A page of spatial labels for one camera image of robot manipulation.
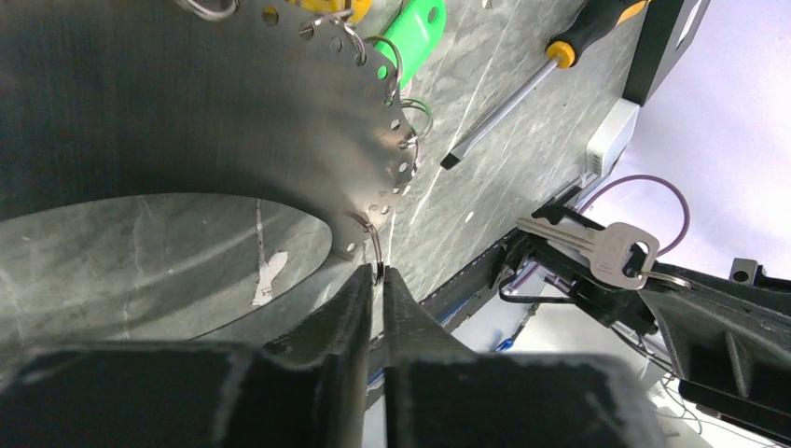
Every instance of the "gray marble surface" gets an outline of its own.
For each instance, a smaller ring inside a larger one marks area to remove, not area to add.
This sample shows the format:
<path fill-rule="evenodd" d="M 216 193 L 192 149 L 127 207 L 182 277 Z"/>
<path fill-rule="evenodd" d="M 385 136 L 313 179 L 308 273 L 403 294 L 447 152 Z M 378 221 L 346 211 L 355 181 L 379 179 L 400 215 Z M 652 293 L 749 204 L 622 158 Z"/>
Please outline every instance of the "gray marble surface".
<path fill-rule="evenodd" d="M 410 94 L 432 106 L 435 129 L 421 172 L 381 229 L 385 258 L 415 298 L 579 175 L 587 141 L 623 88 L 642 16 L 574 69 L 551 74 L 455 169 L 440 172 L 439 161 L 544 61 L 546 41 L 580 4 L 447 0 L 445 35 Z M 380 34 L 398 10 L 396 0 L 375 0 L 360 34 Z M 193 337 L 253 310 L 262 271 L 278 272 L 276 298 L 318 267 L 329 244 L 313 217 L 228 196 L 125 198 L 2 222 L 0 352 L 64 338 Z"/>

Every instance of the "yellow object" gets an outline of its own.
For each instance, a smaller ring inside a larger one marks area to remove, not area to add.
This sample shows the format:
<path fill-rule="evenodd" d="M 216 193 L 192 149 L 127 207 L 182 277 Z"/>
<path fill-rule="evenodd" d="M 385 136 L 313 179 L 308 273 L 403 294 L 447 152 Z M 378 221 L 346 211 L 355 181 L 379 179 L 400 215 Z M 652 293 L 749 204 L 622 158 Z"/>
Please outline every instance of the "yellow object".
<path fill-rule="evenodd" d="M 576 60 L 574 49 L 567 43 L 561 41 L 549 44 L 549 47 L 547 47 L 547 57 L 549 59 L 557 58 L 558 68 L 568 68 L 572 66 Z"/>
<path fill-rule="evenodd" d="M 637 13 L 642 11 L 643 8 L 647 7 L 649 3 L 651 3 L 651 0 L 643 0 L 642 2 L 637 2 L 634 5 L 627 7 L 626 10 L 623 11 L 623 14 L 620 15 L 620 19 L 618 19 L 618 25 L 636 16 Z"/>
<path fill-rule="evenodd" d="M 288 0 L 288 3 L 299 5 L 309 11 L 321 13 L 343 11 L 346 0 Z M 357 23 L 363 20 L 370 9 L 371 0 L 352 0 L 352 17 L 349 21 Z"/>

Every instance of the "silver key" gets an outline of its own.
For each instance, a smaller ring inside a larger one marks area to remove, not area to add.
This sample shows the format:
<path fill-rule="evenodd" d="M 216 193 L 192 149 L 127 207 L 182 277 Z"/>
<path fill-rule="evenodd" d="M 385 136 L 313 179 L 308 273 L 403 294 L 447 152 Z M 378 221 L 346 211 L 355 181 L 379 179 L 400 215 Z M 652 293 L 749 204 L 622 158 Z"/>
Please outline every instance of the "silver key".
<path fill-rule="evenodd" d="M 654 235 L 623 222 L 614 222 L 603 231 L 595 231 L 579 227 L 562 228 L 542 217 L 522 217 L 517 220 L 517 227 L 573 248 L 590 261 L 590 273 L 594 278 L 624 289 L 641 289 L 647 281 L 644 274 L 629 277 L 623 273 L 631 246 L 642 243 L 648 248 L 640 273 L 650 271 L 659 252 L 659 240 Z"/>

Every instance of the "screwdriver tip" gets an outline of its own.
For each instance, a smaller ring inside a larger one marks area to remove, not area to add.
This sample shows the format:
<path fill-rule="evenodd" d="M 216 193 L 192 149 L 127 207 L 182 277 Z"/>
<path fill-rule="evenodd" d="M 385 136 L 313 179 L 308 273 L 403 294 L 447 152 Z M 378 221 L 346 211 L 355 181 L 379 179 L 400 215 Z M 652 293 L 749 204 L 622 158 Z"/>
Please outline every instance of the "screwdriver tip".
<path fill-rule="evenodd" d="M 460 161 L 462 160 L 459 159 L 458 157 L 452 154 L 448 154 L 447 156 L 445 156 L 445 159 L 442 159 L 442 161 L 439 163 L 439 166 L 445 168 L 446 170 L 450 170 L 450 168 L 458 165 Z"/>

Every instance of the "screwdriver handle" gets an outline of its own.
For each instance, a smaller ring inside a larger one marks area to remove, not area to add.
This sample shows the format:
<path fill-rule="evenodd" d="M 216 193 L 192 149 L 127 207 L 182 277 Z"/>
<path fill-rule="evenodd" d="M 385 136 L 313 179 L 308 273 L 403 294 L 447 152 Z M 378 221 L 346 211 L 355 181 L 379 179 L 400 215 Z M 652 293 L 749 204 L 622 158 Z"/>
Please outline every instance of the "screwdriver handle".
<path fill-rule="evenodd" d="M 649 3 L 651 0 L 587 0 L 574 23 L 549 40 L 547 57 L 557 59 L 558 68 L 575 66 L 590 44 L 637 15 Z"/>

